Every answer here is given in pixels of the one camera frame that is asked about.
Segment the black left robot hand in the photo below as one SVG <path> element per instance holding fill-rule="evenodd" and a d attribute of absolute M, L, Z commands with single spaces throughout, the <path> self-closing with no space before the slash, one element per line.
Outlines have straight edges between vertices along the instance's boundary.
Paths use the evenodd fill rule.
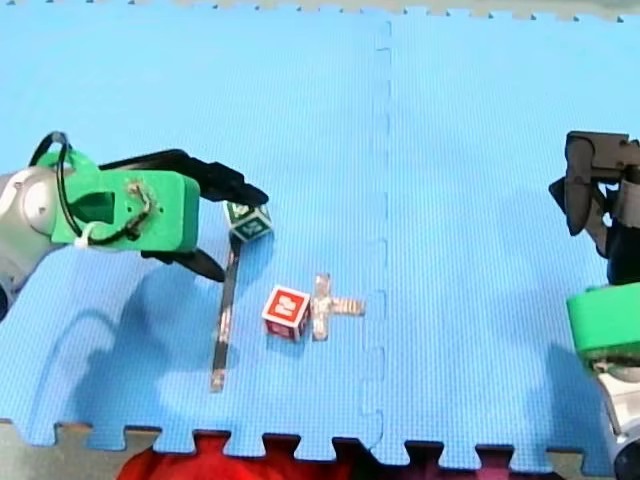
<path fill-rule="evenodd" d="M 219 162 L 207 163 L 181 149 L 168 149 L 121 159 L 99 166 L 100 170 L 174 171 L 198 182 L 200 196 L 212 202 L 230 201 L 250 207 L 265 205 L 269 196 L 247 183 L 242 173 Z M 178 263 L 197 275 L 223 283 L 225 270 L 200 248 L 188 252 L 142 251 L 143 258 L 165 264 Z"/>

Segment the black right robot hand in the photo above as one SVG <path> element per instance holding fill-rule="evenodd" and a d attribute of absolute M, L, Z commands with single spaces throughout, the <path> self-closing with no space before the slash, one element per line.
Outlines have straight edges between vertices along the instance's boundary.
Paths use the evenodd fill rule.
<path fill-rule="evenodd" d="M 569 234 L 585 231 L 607 261 L 611 285 L 639 281 L 639 141 L 627 134 L 571 131 L 564 176 L 549 185 Z"/>

